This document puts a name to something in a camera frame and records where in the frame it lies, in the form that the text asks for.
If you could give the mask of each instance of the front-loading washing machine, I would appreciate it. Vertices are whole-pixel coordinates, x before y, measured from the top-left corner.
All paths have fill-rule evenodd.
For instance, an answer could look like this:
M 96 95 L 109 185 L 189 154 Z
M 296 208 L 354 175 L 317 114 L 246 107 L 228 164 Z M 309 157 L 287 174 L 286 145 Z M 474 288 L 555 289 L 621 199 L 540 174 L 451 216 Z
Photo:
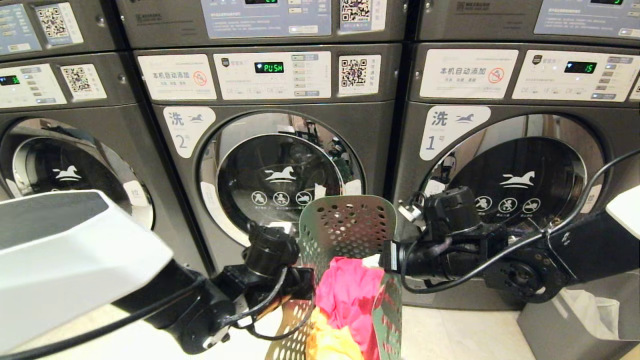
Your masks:
M 153 229 L 177 261 L 206 272 L 197 228 L 140 103 L 134 67 L 125 53 L 0 65 L 0 193 L 102 190 Z
M 561 42 L 638 47 L 640 0 L 421 0 L 420 41 Z
M 381 195 L 400 44 L 134 52 L 217 269 L 253 222 L 296 234 L 330 195 Z
M 640 183 L 628 160 L 591 189 L 605 163 L 640 147 L 632 87 L 640 51 L 549 44 L 419 44 L 403 122 L 394 200 L 465 185 L 489 223 L 515 237 L 562 220 L 589 192 L 587 214 Z M 400 221 L 401 238 L 416 227 Z M 517 309 L 477 279 L 408 304 Z
M 116 13 L 109 0 L 4 0 L 0 61 L 123 49 Z
M 116 0 L 134 49 L 390 42 L 408 0 Z

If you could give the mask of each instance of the washing machine door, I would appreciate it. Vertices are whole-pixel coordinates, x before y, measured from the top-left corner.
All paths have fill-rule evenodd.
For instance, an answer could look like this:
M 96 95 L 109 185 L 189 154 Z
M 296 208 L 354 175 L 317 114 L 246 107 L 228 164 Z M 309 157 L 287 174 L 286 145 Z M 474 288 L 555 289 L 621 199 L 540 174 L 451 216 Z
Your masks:
M 144 184 L 114 150 L 86 131 L 52 119 L 18 121 L 3 136 L 0 160 L 4 184 L 14 197 L 97 189 L 139 224 L 153 227 Z
M 562 221 L 603 164 L 598 141 L 576 120 L 526 115 L 464 139 L 431 170 L 423 190 L 468 186 L 484 222 L 505 223 L 521 236 Z M 592 189 L 590 204 L 601 186 Z
M 213 220 L 248 246 L 250 222 L 297 232 L 314 199 L 364 193 L 362 169 L 347 143 L 291 113 L 251 113 L 215 132 L 200 162 L 202 197 Z

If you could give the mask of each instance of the tiled floor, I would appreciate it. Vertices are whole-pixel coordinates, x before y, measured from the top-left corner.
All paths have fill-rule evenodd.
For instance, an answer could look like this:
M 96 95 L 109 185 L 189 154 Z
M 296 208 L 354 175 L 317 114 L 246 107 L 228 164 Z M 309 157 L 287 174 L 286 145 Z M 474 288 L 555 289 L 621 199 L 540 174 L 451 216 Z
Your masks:
M 122 317 L 111 306 L 100 308 L 25 347 L 79 334 Z M 275 333 L 282 314 L 274 312 L 257 323 L 258 330 Z M 517 312 L 445 311 L 403 308 L 405 360 L 535 360 L 516 323 Z M 231 331 L 231 341 L 198 356 L 182 353 L 173 338 L 144 322 L 133 323 L 108 336 L 47 359 L 263 359 L 269 343 L 244 331 Z

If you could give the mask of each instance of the prohibition sign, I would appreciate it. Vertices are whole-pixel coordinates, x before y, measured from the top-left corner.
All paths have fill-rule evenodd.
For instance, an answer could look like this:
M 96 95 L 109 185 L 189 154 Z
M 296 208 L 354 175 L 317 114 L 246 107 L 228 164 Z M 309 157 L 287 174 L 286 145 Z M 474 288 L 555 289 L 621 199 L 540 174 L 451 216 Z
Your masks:
M 500 81 L 502 81 L 502 79 L 504 79 L 504 69 L 503 68 L 497 67 L 497 68 L 491 70 L 491 72 L 489 72 L 489 82 L 491 84 L 499 83 Z
M 207 76 L 202 71 L 196 71 L 193 73 L 193 81 L 200 86 L 207 84 Z

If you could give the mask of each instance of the green perforated basket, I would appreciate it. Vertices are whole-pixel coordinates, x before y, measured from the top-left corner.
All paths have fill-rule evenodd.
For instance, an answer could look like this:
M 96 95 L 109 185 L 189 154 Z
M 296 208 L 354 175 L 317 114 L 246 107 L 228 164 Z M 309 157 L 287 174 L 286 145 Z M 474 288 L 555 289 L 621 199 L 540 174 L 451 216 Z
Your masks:
M 393 205 L 377 196 L 334 196 L 311 202 L 300 216 L 300 259 L 298 266 L 316 271 L 316 285 L 329 269 L 335 256 L 366 258 L 380 253 L 382 243 L 396 230 Z M 307 301 L 289 301 L 283 305 L 278 334 L 299 323 L 309 310 Z M 402 298 L 399 278 L 385 274 L 374 301 L 372 319 L 381 360 L 400 359 Z M 274 341 L 266 359 L 303 360 L 310 332 L 307 324 L 296 334 Z

